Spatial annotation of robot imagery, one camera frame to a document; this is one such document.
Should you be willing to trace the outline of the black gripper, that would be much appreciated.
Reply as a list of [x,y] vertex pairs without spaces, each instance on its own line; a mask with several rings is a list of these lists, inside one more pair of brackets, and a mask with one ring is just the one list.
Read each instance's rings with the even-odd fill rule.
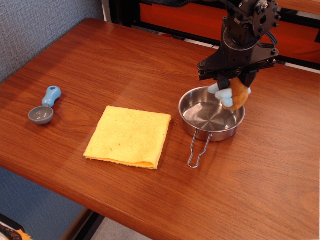
[[279,55],[277,38],[270,31],[264,32],[264,35],[271,43],[260,42],[260,34],[252,44],[241,46],[228,33],[228,28],[223,27],[217,52],[197,65],[199,79],[216,80],[218,89],[222,91],[230,87],[230,79],[241,77],[242,84],[250,88],[257,72],[274,67]]

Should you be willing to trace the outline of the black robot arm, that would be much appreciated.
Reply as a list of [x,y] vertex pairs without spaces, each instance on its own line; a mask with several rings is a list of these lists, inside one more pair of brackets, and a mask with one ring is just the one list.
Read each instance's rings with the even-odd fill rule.
[[261,69],[275,66],[278,41],[271,30],[278,27],[280,15],[274,0],[224,0],[228,15],[221,27],[216,53],[197,65],[199,79],[214,79],[218,89],[238,78],[250,87]]

